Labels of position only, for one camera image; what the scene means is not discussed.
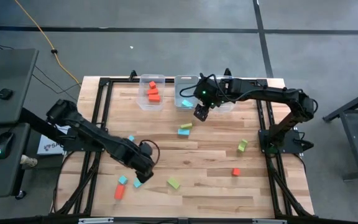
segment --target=colored block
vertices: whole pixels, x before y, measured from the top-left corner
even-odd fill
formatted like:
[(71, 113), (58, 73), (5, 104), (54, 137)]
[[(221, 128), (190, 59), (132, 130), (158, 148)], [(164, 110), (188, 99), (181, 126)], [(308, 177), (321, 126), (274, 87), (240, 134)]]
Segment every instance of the colored block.
[(126, 178), (124, 175), (122, 175), (119, 179), (118, 182), (120, 184), (126, 184), (128, 182), (128, 178)]
[(180, 129), (191, 129), (193, 127), (192, 123), (183, 124), (180, 126)]
[(158, 94), (158, 89), (154, 88), (154, 89), (151, 89), (151, 90), (147, 90), (147, 94), (148, 95)]
[(114, 198), (117, 200), (121, 200), (122, 196), (124, 196), (125, 186), (119, 184), (116, 188), (116, 193), (114, 194)]
[(138, 178), (135, 178), (134, 186), (135, 186), (136, 188), (139, 188), (141, 185), (142, 185), (142, 183), (139, 181), (139, 179), (138, 179)]
[(234, 168), (231, 174), (236, 177), (240, 176), (240, 169)]
[(160, 95), (149, 95), (150, 102), (160, 102), (161, 98)]
[(157, 87), (157, 85), (155, 84), (154, 81), (151, 81), (151, 82), (149, 83), (149, 86), (150, 86), (151, 89)]
[(190, 130), (189, 129), (178, 129), (178, 134), (188, 136), (190, 134)]
[(168, 184), (170, 184), (174, 189), (177, 189), (180, 187), (180, 184), (175, 180), (173, 177), (169, 178), (167, 180)]
[(187, 100), (183, 100), (182, 103), (181, 103), (182, 106), (186, 106), (186, 107), (192, 107), (193, 104), (190, 103), (189, 101)]
[(241, 140), (240, 144), (239, 144), (239, 147), (238, 147), (238, 150), (241, 151), (241, 152), (244, 152), (246, 150), (246, 147), (248, 145), (248, 141), (243, 139)]

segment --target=red block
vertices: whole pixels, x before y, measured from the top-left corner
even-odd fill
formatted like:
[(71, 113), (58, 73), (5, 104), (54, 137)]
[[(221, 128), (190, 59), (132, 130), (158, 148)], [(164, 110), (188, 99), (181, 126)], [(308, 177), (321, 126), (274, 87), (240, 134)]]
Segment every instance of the red block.
[(155, 84), (154, 81), (151, 81), (151, 82), (149, 83), (149, 85), (150, 85), (150, 88), (151, 88), (151, 89), (154, 89), (155, 87), (157, 87), (157, 85)]
[(122, 196), (124, 196), (124, 190), (125, 190), (125, 186), (119, 184), (116, 188), (116, 194), (114, 195), (114, 198), (117, 200), (121, 200)]
[(231, 174), (236, 177), (240, 176), (240, 169), (234, 168)]
[(158, 94), (158, 89), (157, 89), (157, 88), (154, 88), (154, 89), (151, 89), (151, 90), (147, 90), (147, 94), (148, 94), (148, 95)]
[(149, 95), (149, 101), (150, 102), (160, 102), (161, 97), (160, 95)]

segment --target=green block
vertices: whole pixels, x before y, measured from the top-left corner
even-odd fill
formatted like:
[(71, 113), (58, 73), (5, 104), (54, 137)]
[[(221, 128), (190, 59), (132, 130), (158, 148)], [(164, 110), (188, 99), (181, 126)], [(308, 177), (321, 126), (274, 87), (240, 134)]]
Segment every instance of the green block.
[(183, 124), (180, 126), (180, 129), (191, 129), (193, 127), (192, 123)]
[(179, 188), (180, 184), (177, 182), (177, 180), (175, 180), (173, 177), (169, 178), (167, 180), (168, 184), (170, 184), (174, 189), (177, 189)]
[(246, 150), (246, 147), (248, 145), (248, 141), (243, 139), (241, 140), (240, 144), (239, 144), (239, 147), (238, 147), (238, 150), (241, 151), (241, 152), (244, 152)]

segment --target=wooden table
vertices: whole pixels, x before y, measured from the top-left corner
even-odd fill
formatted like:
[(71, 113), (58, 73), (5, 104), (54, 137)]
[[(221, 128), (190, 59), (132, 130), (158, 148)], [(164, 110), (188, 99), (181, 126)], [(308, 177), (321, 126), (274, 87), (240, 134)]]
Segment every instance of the wooden table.
[[(92, 117), (99, 78), (84, 77), (81, 87), (78, 110), (88, 120)], [(268, 85), (284, 87), (284, 81), (272, 78), (268, 79)], [(109, 133), (116, 136), (135, 136), (137, 143), (142, 139), (155, 141), (161, 148), (160, 161), (154, 168), (154, 176), (136, 189), (134, 170), (119, 165), (104, 152), (92, 216), (273, 218), (265, 158), (259, 149), (257, 131), (260, 126), (255, 100), (236, 103), (230, 113), (210, 112), (208, 119), (201, 122), (193, 116), (193, 110), (175, 108), (171, 83), (165, 87), (162, 111), (142, 111), (136, 103), (138, 86), (135, 83), (114, 84), (107, 127)], [(272, 106), (276, 122), (290, 111), (283, 104), (272, 103)], [(190, 136), (179, 138), (179, 126), (190, 121), (194, 125)], [(242, 154), (237, 153), (241, 139), (249, 142)], [(74, 153), (63, 168), (58, 186), (58, 208), (78, 185), (83, 157), (83, 152)], [(313, 213), (302, 163), (295, 156), (284, 154), (283, 164), (288, 187), (306, 211)], [(240, 177), (231, 176), (235, 167), (240, 168)], [(117, 201), (114, 191), (121, 175), (128, 177), (129, 182), (124, 198)], [(167, 184), (170, 177), (179, 181), (178, 190)], [(281, 190), (278, 196), (280, 208), (285, 212)]]

